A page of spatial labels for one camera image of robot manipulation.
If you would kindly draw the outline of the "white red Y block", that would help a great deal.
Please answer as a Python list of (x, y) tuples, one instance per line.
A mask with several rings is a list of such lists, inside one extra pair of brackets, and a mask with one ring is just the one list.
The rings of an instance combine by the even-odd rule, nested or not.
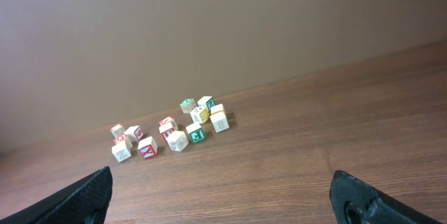
[(158, 146), (152, 136), (146, 137), (138, 143), (138, 152), (145, 160), (155, 157), (157, 151)]

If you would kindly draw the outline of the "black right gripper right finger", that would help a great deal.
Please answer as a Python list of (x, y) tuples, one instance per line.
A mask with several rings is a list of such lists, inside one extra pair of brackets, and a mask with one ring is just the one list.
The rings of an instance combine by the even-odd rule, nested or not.
[(333, 174), (329, 197), (338, 224), (441, 224), (343, 170)]

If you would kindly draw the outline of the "green N letter block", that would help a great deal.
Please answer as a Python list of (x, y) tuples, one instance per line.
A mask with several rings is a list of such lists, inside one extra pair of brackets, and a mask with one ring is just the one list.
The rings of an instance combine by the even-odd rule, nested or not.
[(197, 107), (197, 104), (193, 98), (187, 98), (183, 100), (179, 106), (184, 114), (188, 114)]

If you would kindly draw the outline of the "yellow topped wooden block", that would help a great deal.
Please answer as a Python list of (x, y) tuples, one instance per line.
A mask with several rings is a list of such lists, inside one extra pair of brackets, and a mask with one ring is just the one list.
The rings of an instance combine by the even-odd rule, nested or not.
[(189, 144), (184, 131), (180, 130), (174, 130), (166, 138), (166, 141), (172, 151), (182, 151)]

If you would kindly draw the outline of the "red A letter block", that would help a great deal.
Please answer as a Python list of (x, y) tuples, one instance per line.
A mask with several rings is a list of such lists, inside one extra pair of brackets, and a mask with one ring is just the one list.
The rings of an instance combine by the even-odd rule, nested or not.
[(178, 129), (178, 126), (177, 126), (177, 124), (176, 124), (174, 118), (171, 117), (171, 116), (168, 116), (168, 117), (166, 117), (165, 119), (160, 120), (159, 124), (160, 124), (161, 126), (166, 125), (166, 124), (172, 124), (172, 125), (173, 125), (173, 128), (174, 128), (175, 130)]

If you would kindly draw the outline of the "white red H block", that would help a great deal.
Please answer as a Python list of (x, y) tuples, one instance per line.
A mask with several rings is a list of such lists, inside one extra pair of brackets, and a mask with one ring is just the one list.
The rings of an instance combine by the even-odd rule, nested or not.
[(166, 124), (166, 125), (163, 125), (163, 126), (159, 126), (159, 132), (160, 132), (161, 137), (163, 138), (163, 140), (165, 142), (168, 142), (167, 138), (174, 130), (175, 129), (173, 128), (172, 124)]

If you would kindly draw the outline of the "white green-sided block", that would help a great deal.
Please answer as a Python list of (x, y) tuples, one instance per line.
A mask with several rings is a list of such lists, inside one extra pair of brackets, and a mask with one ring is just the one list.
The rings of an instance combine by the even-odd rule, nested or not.
[(209, 111), (211, 111), (211, 108), (216, 105), (212, 96), (203, 96), (198, 100), (197, 104), (205, 106)]

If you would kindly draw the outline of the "cream yellow-sided block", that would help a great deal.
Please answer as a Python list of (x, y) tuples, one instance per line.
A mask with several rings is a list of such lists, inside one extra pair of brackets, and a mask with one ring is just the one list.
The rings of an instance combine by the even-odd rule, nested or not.
[(211, 115), (217, 114), (217, 113), (220, 113), (220, 112), (223, 112), (224, 114), (226, 114), (226, 111), (224, 109), (224, 105), (223, 104), (214, 105), (210, 109), (210, 114)]

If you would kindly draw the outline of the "white green Z block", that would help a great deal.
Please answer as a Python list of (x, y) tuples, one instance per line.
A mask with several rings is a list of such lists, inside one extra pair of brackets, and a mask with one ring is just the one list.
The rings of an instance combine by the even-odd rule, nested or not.
[(125, 142), (120, 142), (111, 148), (113, 156), (120, 163), (131, 157), (131, 151)]

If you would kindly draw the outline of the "white green E block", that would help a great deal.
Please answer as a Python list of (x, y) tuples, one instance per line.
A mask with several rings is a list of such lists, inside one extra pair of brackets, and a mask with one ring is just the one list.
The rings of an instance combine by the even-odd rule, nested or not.
[(186, 127), (186, 131), (193, 144), (198, 144), (206, 139), (205, 131), (199, 123), (194, 123)]

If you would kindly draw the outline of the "red I letter block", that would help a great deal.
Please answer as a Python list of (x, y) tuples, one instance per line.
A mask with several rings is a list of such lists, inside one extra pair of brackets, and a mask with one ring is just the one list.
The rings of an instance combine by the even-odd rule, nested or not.
[(125, 131), (126, 131), (126, 129), (122, 124), (117, 124), (110, 129), (110, 132), (112, 133), (112, 135), (115, 138), (119, 137), (120, 135), (125, 134)]

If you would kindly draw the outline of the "white 8 number block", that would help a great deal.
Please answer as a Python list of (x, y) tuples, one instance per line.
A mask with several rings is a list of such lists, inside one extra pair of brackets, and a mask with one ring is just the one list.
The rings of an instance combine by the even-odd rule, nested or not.
[(210, 116), (216, 133), (229, 129), (228, 120), (224, 112), (217, 112)]

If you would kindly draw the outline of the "red Q letter block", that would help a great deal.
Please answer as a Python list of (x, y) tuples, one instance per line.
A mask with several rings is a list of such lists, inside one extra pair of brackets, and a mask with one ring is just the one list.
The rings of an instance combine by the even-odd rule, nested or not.
[(114, 139), (115, 144), (124, 143), (128, 149), (133, 147), (132, 138), (127, 134), (122, 134)]

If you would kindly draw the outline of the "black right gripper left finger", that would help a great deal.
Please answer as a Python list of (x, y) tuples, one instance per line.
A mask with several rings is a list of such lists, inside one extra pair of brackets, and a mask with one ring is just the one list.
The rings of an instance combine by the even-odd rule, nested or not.
[(10, 224), (104, 224), (112, 197), (113, 179), (108, 166), (57, 191), (11, 216)]

